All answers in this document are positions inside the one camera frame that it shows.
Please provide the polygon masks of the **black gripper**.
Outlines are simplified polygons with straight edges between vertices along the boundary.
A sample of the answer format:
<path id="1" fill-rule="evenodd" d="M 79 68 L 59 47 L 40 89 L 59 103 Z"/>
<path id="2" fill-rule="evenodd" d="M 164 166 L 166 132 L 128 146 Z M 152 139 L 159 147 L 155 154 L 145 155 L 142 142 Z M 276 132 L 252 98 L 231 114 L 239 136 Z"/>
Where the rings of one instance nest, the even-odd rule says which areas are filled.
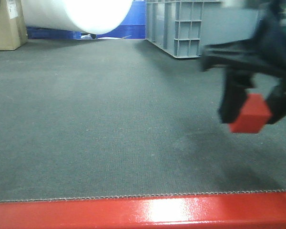
<path id="1" fill-rule="evenodd" d="M 224 124 L 233 123 L 247 99 L 249 72 L 266 73 L 278 78 L 266 99 L 273 125 L 286 116 L 286 0 L 272 0 L 265 5 L 262 19 L 249 39 L 209 44 L 201 55 L 201 69 L 218 65 L 245 71 L 226 71 L 224 94 L 218 110 Z"/>

